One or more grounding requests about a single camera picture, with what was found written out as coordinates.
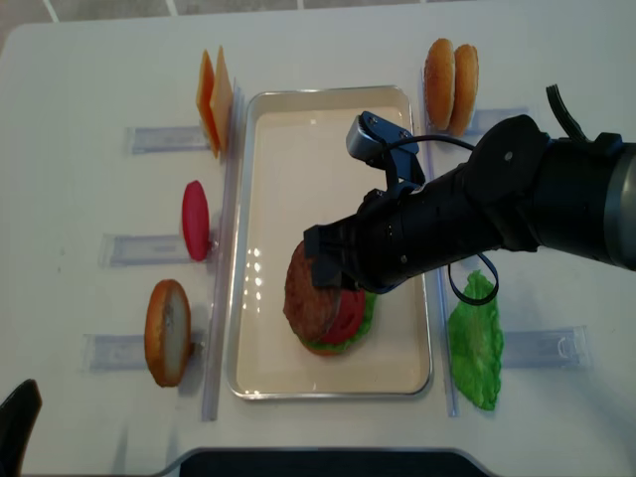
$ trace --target white table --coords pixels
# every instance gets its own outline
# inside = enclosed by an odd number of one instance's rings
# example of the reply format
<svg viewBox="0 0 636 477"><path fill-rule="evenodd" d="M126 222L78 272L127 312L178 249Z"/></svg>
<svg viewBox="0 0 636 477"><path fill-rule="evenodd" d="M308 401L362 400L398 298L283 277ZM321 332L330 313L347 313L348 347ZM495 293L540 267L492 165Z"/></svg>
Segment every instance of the white table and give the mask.
<svg viewBox="0 0 636 477"><path fill-rule="evenodd" d="M246 98L396 84L418 127L420 68L445 36L478 47L479 104L536 105L541 127L560 135L545 97L557 82L590 136L636 140L634 18L633 2L452 2L18 29L0 59L0 397L26 378L41 387L23 471L148 474L202 448L355 446L458 449L505 475L636 472L636 276L556 252L535 263L556 260L572 282L556 291L531 267L526 286L538 308L544 298L553 307L555 326L581 317L594 370L505 371L492 415L462 399L461 416L447 416L432 275L434 379L415 399L250 403L224 385L219 420L201 422L201 387L180 396L144 372L88 374L80 355L83 333L141 333L148 294L167 276L193 290L198 324L209 317L214 280L204 266L97 266L104 232L175 233L190 180L221 203L208 154L123 150L126 126L197 123L203 48L223 43ZM578 284L596 291L577 301Z"/></svg>

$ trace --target black object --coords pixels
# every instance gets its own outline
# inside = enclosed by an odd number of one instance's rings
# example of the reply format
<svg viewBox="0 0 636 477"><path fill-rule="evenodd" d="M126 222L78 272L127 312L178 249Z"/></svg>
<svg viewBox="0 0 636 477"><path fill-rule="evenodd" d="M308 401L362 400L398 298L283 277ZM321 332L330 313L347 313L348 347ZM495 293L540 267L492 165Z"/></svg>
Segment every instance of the black object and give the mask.
<svg viewBox="0 0 636 477"><path fill-rule="evenodd" d="M204 451L181 464L181 477L487 477L452 452L318 450Z"/></svg>
<svg viewBox="0 0 636 477"><path fill-rule="evenodd" d="M353 216L305 231L306 254L315 258L313 284L386 293L485 250L536 251L540 245L635 269L636 144L608 133L587 141L557 88L550 91L573 138L552 140L521 115L495 125L468 162L421 190L401 190L388 180L388 189L367 194ZM363 117L369 124L369 113ZM365 154L382 154L374 167L396 161L394 148L438 139L404 137L374 148L368 146L373 138L357 139L364 133L354 124L347 147L367 163Z"/></svg>
<svg viewBox="0 0 636 477"><path fill-rule="evenodd" d="M0 477L18 477L42 399L38 385L28 380L0 405Z"/></svg>

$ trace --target baking sheet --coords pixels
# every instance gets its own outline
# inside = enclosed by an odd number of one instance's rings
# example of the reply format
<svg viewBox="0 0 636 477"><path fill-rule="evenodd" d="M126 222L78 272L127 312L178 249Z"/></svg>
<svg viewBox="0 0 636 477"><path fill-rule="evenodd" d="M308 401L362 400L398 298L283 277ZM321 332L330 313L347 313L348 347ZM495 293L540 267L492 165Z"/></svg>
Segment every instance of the baking sheet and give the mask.
<svg viewBox="0 0 636 477"><path fill-rule="evenodd" d="M396 87L264 93L247 112L228 379L241 398L412 395L431 375L425 291L413 278L377 302L368 336L346 354L307 352L282 313L303 231L356 212L383 171L349 156L345 137L369 110L412 129Z"/></svg>

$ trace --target hamburger bun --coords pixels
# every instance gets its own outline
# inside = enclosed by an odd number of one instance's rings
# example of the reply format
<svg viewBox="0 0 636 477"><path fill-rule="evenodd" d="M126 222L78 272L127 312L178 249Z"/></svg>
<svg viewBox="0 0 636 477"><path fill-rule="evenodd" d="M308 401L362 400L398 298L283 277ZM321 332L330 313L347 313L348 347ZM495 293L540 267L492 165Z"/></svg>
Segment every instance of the hamburger bun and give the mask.
<svg viewBox="0 0 636 477"><path fill-rule="evenodd" d="M424 97L432 125L439 130L446 129L455 101L455 55L450 40L440 38L428 50Z"/></svg>
<svg viewBox="0 0 636 477"><path fill-rule="evenodd" d="M150 295L144 351L157 385L179 385L190 356L190 304L176 280L162 280Z"/></svg>
<svg viewBox="0 0 636 477"><path fill-rule="evenodd" d="M473 117L479 87L479 58L472 45L462 45L455 52L455 104L448 130L462 136Z"/></svg>

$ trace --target tomato slice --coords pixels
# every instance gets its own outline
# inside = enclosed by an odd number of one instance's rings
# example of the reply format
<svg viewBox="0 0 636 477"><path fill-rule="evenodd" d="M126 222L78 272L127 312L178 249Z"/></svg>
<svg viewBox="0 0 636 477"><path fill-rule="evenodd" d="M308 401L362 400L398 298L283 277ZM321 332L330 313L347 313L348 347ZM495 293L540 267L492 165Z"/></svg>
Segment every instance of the tomato slice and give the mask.
<svg viewBox="0 0 636 477"><path fill-rule="evenodd" d="M340 295L340 309L334 324L320 343L339 345L354 336L362 325L365 314L365 292L343 290Z"/></svg>
<svg viewBox="0 0 636 477"><path fill-rule="evenodd" d="M206 193L199 181L191 182L186 187L181 207L181 225L192 260L205 260L210 251L210 213Z"/></svg>

